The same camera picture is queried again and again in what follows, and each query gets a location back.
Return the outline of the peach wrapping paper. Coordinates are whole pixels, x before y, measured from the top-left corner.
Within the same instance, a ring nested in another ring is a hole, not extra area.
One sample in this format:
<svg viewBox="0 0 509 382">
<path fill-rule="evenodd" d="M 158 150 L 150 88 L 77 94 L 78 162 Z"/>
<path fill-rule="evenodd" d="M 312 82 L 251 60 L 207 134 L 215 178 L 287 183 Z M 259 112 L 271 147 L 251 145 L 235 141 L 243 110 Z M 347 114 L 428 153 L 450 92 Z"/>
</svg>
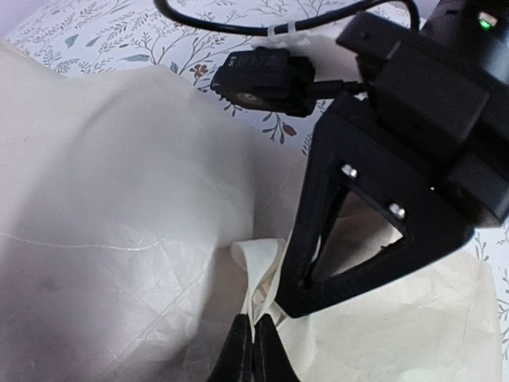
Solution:
<svg viewBox="0 0 509 382">
<path fill-rule="evenodd" d="M 162 66 L 67 78 L 1 43 L 1 378 L 206 381 L 236 242 L 292 232 L 304 159 Z M 298 381 L 499 381 L 490 266 L 457 251 L 310 316 Z"/>
</svg>

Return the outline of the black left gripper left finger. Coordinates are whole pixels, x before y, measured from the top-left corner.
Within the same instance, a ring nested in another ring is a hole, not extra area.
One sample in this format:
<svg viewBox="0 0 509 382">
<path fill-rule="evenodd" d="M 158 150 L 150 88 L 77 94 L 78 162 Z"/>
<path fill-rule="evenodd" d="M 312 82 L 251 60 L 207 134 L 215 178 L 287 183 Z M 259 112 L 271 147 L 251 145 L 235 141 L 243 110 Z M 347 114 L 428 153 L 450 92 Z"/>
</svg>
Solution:
<svg viewBox="0 0 509 382">
<path fill-rule="evenodd" d="M 250 319 L 237 314 L 207 382 L 250 382 L 253 341 Z"/>
</svg>

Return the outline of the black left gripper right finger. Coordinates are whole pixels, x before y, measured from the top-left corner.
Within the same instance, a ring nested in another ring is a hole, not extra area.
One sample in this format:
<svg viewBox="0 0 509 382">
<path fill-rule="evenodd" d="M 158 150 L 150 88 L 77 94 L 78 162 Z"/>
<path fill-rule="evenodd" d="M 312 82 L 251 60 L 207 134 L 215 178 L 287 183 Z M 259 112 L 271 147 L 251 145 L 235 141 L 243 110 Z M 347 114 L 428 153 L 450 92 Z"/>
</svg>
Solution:
<svg viewBox="0 0 509 382">
<path fill-rule="evenodd" d="M 264 314 L 255 325 L 254 331 L 254 381 L 298 382 L 272 317 Z"/>
</svg>

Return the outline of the cream ribbon bow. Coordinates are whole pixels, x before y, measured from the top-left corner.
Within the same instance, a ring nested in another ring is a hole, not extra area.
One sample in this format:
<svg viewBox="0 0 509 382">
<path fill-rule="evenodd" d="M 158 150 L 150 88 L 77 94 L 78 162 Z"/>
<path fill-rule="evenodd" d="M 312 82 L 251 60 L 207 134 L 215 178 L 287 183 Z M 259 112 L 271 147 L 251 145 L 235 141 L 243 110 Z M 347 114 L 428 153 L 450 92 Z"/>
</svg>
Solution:
<svg viewBox="0 0 509 382">
<path fill-rule="evenodd" d="M 291 318 L 275 302 L 286 249 L 283 239 L 247 240 L 232 244 L 230 253 L 247 273 L 241 312 L 249 317 L 252 329 L 265 314 L 273 319 L 289 362 L 302 379 L 315 360 L 317 342 L 311 317 Z"/>
</svg>

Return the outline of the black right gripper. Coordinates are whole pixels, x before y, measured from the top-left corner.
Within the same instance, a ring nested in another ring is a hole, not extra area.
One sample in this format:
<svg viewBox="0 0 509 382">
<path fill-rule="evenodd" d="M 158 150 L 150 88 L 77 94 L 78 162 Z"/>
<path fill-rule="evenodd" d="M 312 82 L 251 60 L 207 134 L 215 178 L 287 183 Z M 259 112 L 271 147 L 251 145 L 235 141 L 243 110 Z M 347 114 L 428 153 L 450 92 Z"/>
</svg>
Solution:
<svg viewBox="0 0 509 382">
<path fill-rule="evenodd" d="M 337 137 L 348 194 L 402 236 L 503 222 L 507 2 L 443 1 L 418 31 L 362 12 L 336 42 L 356 55 L 367 98 L 341 92 L 315 128 Z"/>
</svg>

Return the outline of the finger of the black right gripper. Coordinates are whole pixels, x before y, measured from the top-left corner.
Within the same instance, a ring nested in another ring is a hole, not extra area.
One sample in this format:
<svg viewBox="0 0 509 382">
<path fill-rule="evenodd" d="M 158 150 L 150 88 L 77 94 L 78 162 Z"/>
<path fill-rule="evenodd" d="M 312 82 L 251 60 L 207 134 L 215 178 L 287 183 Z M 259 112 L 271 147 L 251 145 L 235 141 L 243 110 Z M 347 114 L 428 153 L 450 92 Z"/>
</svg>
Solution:
<svg viewBox="0 0 509 382">
<path fill-rule="evenodd" d="M 323 310 L 348 299 L 339 276 L 313 280 L 315 254 L 321 252 L 350 190 L 339 143 L 331 131 L 316 127 L 293 231 L 283 260 L 276 302 L 283 310 Z"/>
<path fill-rule="evenodd" d="M 305 281 L 317 246 L 317 236 L 291 239 L 278 287 L 278 305 L 301 318 L 392 283 L 429 266 L 463 247 L 470 234 L 403 236 L 373 258 L 325 281 Z"/>
</svg>

